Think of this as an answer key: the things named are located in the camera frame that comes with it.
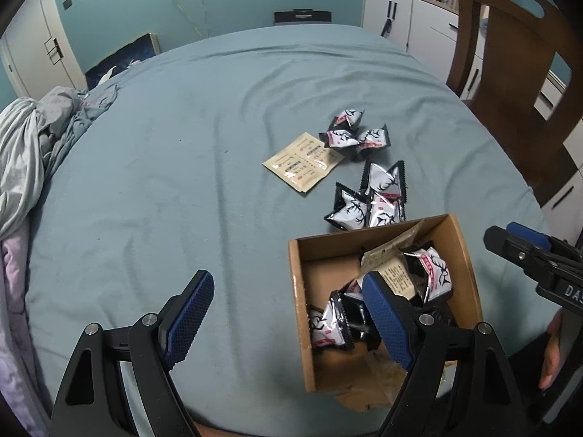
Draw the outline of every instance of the crumpled bedding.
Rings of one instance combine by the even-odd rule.
[[[48,416],[28,332],[24,291],[27,214],[72,146],[117,97],[55,87],[40,101],[19,98],[0,113],[0,392],[33,437],[48,433]]]
[[[55,87],[38,102],[18,98],[0,113],[0,239],[20,226],[45,180],[116,97],[117,86],[85,100]]]
[[[26,310],[28,218],[0,242],[0,393],[31,437],[46,437],[48,415],[39,384]]]

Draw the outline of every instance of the tan paper packet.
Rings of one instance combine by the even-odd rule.
[[[298,192],[308,192],[343,158],[310,133],[303,133],[263,165]]]
[[[383,243],[381,246],[377,246],[375,249],[365,252],[362,261],[360,262],[360,271],[356,279],[359,283],[359,286],[362,287],[364,275],[366,273],[370,273],[370,271],[377,270],[381,273],[381,275],[383,275],[383,273],[380,271],[380,268],[384,268],[387,261],[391,260],[399,254],[399,248],[407,248],[407,246],[411,246],[413,244],[413,240],[415,239],[415,236],[421,228],[422,224],[423,220],[416,223],[406,232],[401,233],[396,238],[389,240],[387,243]]]
[[[377,271],[395,294],[403,296],[407,300],[415,297],[417,291],[409,278],[407,267],[403,263],[403,255],[394,256],[384,262],[377,267]]]

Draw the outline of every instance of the blue gripper pad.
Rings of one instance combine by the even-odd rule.
[[[542,250],[550,251],[551,245],[549,239],[544,233],[540,233],[516,222],[510,222],[506,226],[506,231],[522,238],[523,240],[529,241]]]
[[[372,321],[380,333],[391,359],[409,371],[415,361],[409,332],[391,306],[386,294],[383,293],[374,276],[370,273],[364,276],[362,289],[364,304],[370,312]]]
[[[168,316],[160,325],[162,327],[167,322],[167,340],[162,362],[168,371],[186,358],[214,294],[215,281],[211,273],[199,271],[177,297]]]

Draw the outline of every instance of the gray blanket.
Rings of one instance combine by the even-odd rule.
[[[80,95],[55,87],[39,102],[18,98],[0,113],[0,240],[20,226],[45,180],[116,99],[117,87],[86,99]]]

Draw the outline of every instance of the cable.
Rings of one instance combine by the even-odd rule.
[[[204,11],[205,14],[205,28],[206,28],[206,37],[209,37],[209,24],[207,21],[207,11],[206,11],[206,3],[205,0],[200,0],[200,3],[202,4],[202,9]]]
[[[192,27],[194,28],[194,30],[196,31],[196,33],[204,38],[203,34],[198,30],[198,28],[196,27],[196,23],[190,19],[190,16],[188,16],[188,13],[184,10],[184,8],[182,8],[182,6],[179,5],[179,3],[177,2],[177,0],[172,0],[172,3],[174,3],[174,5],[179,9],[179,11],[183,14],[183,16],[187,19],[187,21],[192,25]]]

